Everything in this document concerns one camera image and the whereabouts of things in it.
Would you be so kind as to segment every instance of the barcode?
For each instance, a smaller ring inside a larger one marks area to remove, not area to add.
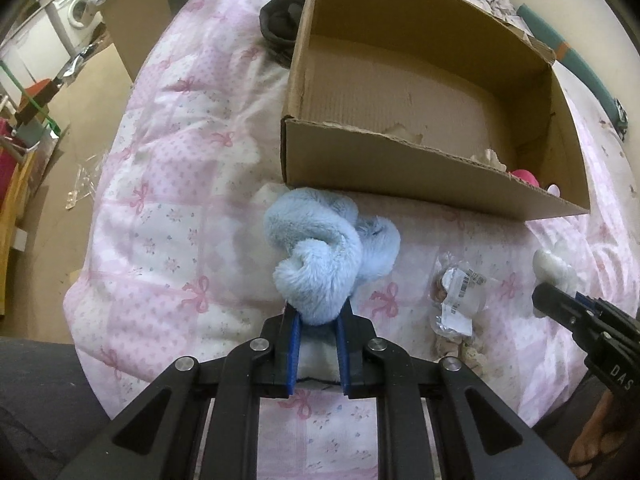
[[[469,276],[468,274],[466,274],[465,278],[462,280],[462,286],[460,287],[460,293],[458,294],[459,298],[464,298],[466,288],[468,287],[468,285],[469,285]]]
[[[477,285],[484,285],[486,283],[486,278],[482,274],[473,272],[472,270],[468,270],[466,273]]]

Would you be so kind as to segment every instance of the triangular cutout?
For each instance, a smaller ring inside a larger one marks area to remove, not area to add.
[[[138,412],[133,420],[113,438],[116,446],[146,455],[156,440],[156,433],[171,399],[171,390],[164,388]]]
[[[465,392],[474,416],[482,447],[487,455],[496,455],[522,444],[522,436],[514,430],[478,391],[469,388]]]

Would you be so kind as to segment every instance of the washing machine door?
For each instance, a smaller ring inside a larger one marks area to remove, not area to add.
[[[82,16],[86,9],[86,3],[88,0],[73,0],[69,5],[68,18],[69,23],[73,28],[85,28],[86,25],[82,22]]]

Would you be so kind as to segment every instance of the light blue stuffed toy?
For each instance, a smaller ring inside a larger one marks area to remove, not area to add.
[[[264,231],[289,254],[273,273],[276,288],[308,325],[338,317],[359,285],[391,272],[400,250],[391,220],[359,217],[350,198],[308,187],[276,200]]]

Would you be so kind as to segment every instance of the floor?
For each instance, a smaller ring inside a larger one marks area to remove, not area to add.
[[[78,78],[49,104],[51,117],[68,132],[49,163],[20,227],[28,232],[23,253],[12,251],[7,309],[0,335],[71,342],[62,311],[66,291],[82,267],[93,202],[65,209],[78,163],[111,147],[129,98],[131,79],[113,45],[87,61]]]

